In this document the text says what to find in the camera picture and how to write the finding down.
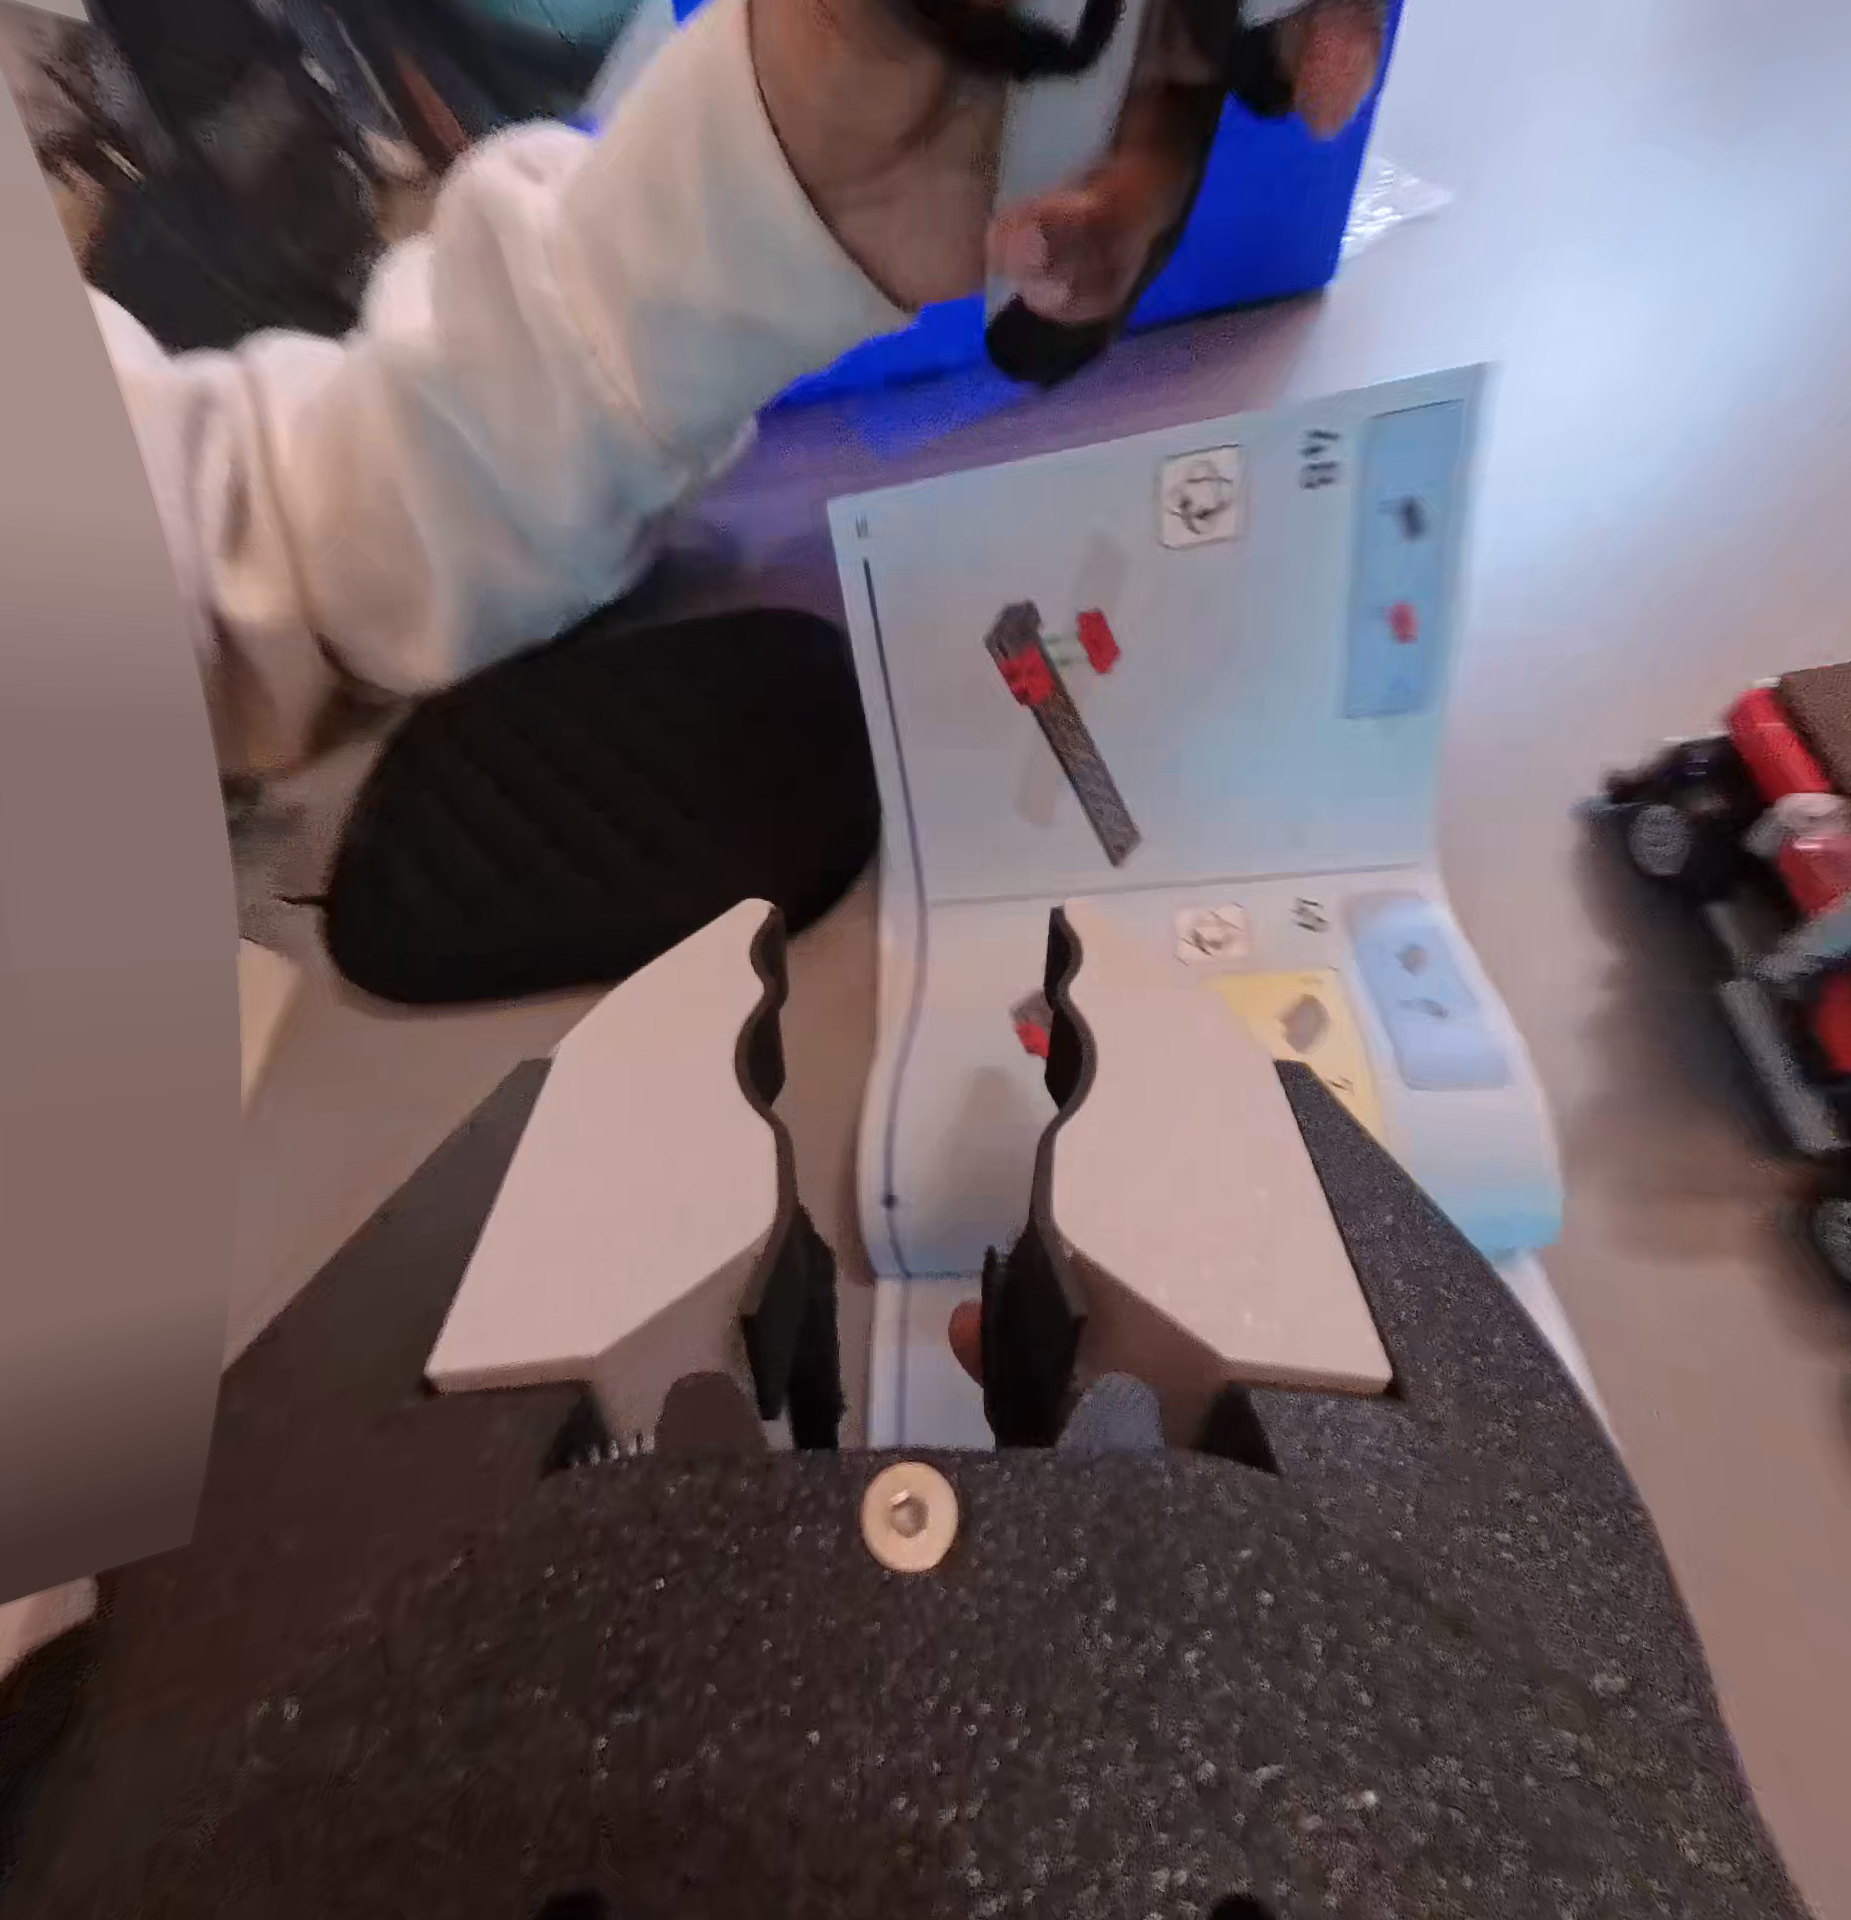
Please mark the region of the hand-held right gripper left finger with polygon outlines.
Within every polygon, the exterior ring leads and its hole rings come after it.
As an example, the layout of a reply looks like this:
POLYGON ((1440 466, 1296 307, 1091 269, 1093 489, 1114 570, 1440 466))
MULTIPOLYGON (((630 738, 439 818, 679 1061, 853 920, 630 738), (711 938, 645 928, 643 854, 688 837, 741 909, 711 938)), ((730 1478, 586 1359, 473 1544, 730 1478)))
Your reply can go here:
POLYGON ((426 1359, 439 1398, 578 1387, 594 1450, 657 1450, 679 1387, 741 1444, 840 1444, 838 1260, 799 1199, 787 923, 741 901, 557 1042, 426 1359))

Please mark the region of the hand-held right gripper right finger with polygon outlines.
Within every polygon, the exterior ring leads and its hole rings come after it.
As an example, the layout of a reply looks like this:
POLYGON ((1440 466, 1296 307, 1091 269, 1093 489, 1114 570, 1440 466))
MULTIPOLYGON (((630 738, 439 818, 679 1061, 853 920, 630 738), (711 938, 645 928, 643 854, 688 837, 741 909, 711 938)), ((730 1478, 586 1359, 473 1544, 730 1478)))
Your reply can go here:
POLYGON ((1280 1061, 1093 901, 1050 916, 1027 1222, 984 1257, 984 1418, 1053 1450, 1105 1377, 1196 1450, 1250 1391, 1386 1398, 1371 1314, 1280 1061))

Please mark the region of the large blue plastic bin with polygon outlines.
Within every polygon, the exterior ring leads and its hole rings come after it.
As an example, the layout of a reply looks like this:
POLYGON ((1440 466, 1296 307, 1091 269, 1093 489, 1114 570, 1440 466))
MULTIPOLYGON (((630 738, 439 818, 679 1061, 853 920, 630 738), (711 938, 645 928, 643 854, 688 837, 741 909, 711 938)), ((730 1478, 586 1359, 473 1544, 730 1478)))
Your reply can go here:
MULTIPOLYGON (((1227 99, 1179 250, 1127 327, 1154 332, 1326 290, 1345 253, 1374 110, 1376 97, 1340 134, 1316 140, 1292 115, 1263 115, 1227 99)), ((904 332, 797 379, 774 405, 787 411, 975 374, 986 357, 980 333, 977 300, 928 305, 904 332)))

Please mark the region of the person's left forearm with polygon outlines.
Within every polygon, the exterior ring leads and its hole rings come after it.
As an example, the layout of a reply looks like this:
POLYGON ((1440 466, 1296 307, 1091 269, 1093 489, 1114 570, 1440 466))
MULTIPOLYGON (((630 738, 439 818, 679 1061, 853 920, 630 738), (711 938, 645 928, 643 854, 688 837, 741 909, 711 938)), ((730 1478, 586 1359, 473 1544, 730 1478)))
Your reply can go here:
POLYGON ((223 777, 561 634, 758 411, 904 324, 797 180, 763 3, 705 3, 601 134, 478 141, 360 322, 166 349, 92 292, 223 777))

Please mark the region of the open lego instruction booklet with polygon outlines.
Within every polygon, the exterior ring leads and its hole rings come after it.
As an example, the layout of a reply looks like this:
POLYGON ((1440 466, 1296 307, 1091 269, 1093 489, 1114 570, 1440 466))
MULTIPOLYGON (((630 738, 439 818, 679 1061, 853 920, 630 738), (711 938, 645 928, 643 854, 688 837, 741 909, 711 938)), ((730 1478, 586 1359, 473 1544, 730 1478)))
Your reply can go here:
POLYGON ((1069 901, 1312 1068, 1592 1391, 1541 1263, 1554 1113, 1440 871, 1489 394, 1453 368, 827 503, 883 804, 873 1444, 986 1444, 946 1323, 1027 1222, 1069 901))

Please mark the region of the black red lego truck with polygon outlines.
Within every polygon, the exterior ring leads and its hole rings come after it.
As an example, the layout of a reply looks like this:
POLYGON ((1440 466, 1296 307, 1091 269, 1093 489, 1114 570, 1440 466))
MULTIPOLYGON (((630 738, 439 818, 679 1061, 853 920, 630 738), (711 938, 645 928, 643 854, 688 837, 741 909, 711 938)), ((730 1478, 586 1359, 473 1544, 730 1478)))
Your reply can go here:
POLYGON ((1612 768, 1587 813, 1705 941, 1723 1025, 1801 1166, 1801 1240, 1851 1297, 1851 659, 1747 686, 1715 729, 1612 768))

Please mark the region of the person's left hand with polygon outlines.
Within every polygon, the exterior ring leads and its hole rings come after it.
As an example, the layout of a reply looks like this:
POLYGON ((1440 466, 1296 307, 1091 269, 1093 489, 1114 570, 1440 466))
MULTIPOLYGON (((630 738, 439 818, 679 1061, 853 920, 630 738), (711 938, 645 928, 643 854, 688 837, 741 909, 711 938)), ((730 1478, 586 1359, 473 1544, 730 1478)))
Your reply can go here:
POLYGON ((883 3, 750 3, 769 126, 840 250, 899 307, 1004 282, 1059 324, 1111 322, 1184 211, 1209 71, 1154 12, 1122 134, 1083 180, 1004 208, 1004 87, 952 68, 883 3))

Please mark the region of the clear plastic bag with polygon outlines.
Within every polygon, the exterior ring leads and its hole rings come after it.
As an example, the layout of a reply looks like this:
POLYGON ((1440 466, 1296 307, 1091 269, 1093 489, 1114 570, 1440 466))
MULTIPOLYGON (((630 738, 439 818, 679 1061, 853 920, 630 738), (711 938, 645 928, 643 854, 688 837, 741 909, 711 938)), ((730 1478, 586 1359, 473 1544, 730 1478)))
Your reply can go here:
POLYGON ((1339 265, 1357 261, 1397 226, 1434 216, 1445 203, 1453 203, 1453 188, 1434 179, 1420 179, 1371 148, 1347 202, 1339 265))

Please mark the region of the black quilted wrist pad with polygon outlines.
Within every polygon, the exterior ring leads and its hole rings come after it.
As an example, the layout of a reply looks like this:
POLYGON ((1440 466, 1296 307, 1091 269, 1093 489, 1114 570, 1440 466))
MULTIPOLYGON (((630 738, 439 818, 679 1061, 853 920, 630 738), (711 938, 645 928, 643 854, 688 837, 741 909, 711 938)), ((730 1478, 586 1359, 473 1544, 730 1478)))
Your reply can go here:
POLYGON ((591 617, 394 728, 339 831, 323 944, 400 1006, 606 987, 745 901, 815 926, 877 851, 833 619, 591 617))

